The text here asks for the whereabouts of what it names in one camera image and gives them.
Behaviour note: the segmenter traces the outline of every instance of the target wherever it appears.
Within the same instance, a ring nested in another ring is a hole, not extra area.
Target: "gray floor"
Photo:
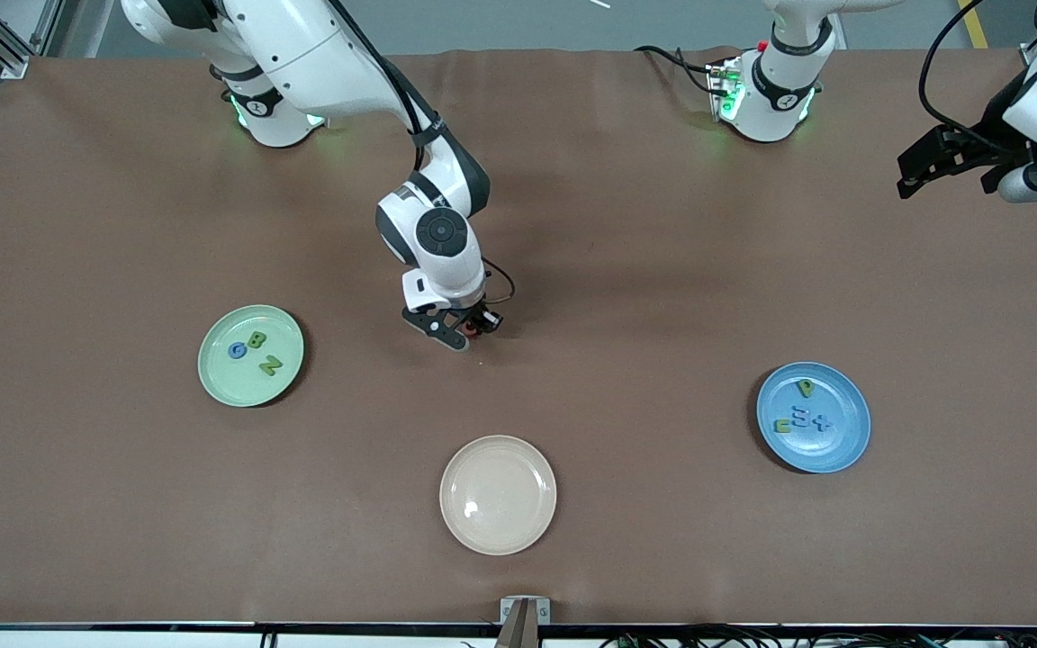
[[[116,0],[75,0],[61,55],[189,57],[152,45],[127,23]],[[447,50],[630,50],[639,45],[698,50],[750,46],[768,36],[758,0],[349,0],[348,7],[385,54]],[[990,46],[1034,34],[1034,0],[988,0],[980,20]],[[925,49],[958,10],[955,0],[905,0],[898,7],[843,17],[850,49]],[[947,48],[969,48],[959,26]]]

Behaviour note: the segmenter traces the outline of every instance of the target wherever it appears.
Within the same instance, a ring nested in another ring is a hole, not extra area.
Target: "blue plate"
[[[758,429],[770,450],[808,473],[850,467],[871,440],[867,400],[850,378],[818,362],[770,373],[758,391]]]

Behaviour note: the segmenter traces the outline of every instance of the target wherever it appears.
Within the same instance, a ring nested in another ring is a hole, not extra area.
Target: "beige plate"
[[[555,516],[556,498],[555,473],[542,453],[501,434],[473,440],[456,452],[440,487],[450,533],[487,556],[535,544]]]

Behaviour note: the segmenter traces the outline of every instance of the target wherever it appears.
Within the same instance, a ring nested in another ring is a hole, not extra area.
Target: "plate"
[[[487,556],[526,550],[555,516],[558,487],[538,448],[508,435],[473,440],[456,452],[440,487],[440,508],[458,542]]]
[[[296,318],[273,306],[244,306],[219,319],[198,349],[198,379],[215,400],[254,406],[283,393],[304,361]]]
[[[859,387],[818,362],[770,373],[758,391],[758,427],[779,458],[808,473],[850,468],[871,440],[870,410]]]

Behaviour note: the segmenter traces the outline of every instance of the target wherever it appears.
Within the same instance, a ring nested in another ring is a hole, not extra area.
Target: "green plate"
[[[277,398],[302,368],[304,337],[296,318],[273,306],[244,306],[211,327],[198,349],[198,379],[231,406]]]

